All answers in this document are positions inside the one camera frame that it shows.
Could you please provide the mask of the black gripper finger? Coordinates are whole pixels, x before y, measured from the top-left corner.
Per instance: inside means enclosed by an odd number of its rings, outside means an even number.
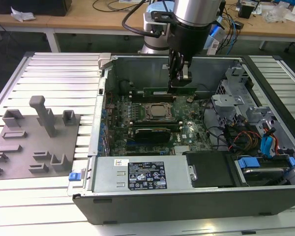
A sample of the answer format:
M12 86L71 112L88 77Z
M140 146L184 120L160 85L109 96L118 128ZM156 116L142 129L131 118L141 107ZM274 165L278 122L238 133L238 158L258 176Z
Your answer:
M190 60L186 60L184 55L179 53L179 64L177 66L177 76L172 81L171 86L168 86L168 93L176 93L179 88L182 88L192 82L192 74L189 71L191 65Z
M169 82L168 86L170 87L172 81L177 76L177 66L179 64L179 53L173 49L169 50L169 62L168 62L168 70L169 70Z

